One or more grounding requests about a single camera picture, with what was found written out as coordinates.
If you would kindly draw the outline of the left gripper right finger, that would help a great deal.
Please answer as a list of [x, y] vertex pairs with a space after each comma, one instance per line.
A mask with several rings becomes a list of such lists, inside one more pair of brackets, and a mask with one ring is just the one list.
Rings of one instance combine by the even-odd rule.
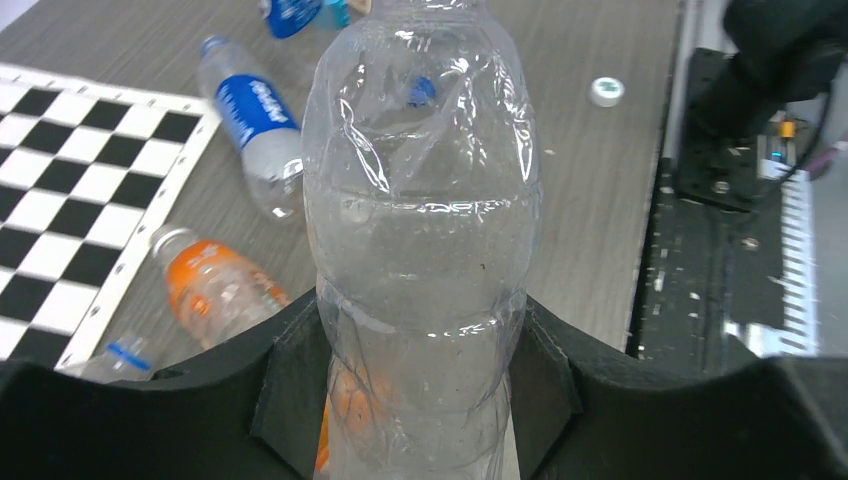
[[847, 362], [716, 377], [634, 359], [529, 300], [509, 366], [524, 479], [843, 479]]

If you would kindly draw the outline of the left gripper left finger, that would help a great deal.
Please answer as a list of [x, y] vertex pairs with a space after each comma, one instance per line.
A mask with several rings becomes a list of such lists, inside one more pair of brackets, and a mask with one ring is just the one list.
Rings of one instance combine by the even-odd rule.
[[148, 381], [1, 365], [5, 479], [309, 479], [331, 355], [308, 292]]

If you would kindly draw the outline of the clear plastic bottle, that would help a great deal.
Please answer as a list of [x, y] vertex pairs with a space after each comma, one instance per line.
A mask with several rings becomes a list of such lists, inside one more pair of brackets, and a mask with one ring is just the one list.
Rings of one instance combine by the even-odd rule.
[[[418, 76], [437, 98], [407, 104]], [[534, 111], [482, 1], [376, 1], [321, 56], [303, 190], [333, 479], [498, 479], [540, 227]]]

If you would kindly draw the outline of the clear Pepsi bottle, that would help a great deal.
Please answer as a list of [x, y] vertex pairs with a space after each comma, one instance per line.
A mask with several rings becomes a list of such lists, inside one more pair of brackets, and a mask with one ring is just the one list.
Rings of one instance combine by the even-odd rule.
[[277, 39], [286, 39], [306, 28], [323, 8], [322, 0], [259, 0], [262, 17]]

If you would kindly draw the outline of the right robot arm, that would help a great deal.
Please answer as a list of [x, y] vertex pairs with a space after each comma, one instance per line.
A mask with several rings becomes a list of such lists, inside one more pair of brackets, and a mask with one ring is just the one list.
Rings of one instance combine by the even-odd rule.
[[847, 54], [844, 1], [730, 1], [733, 54], [698, 47], [685, 124], [709, 138], [759, 134], [785, 104], [824, 92]]

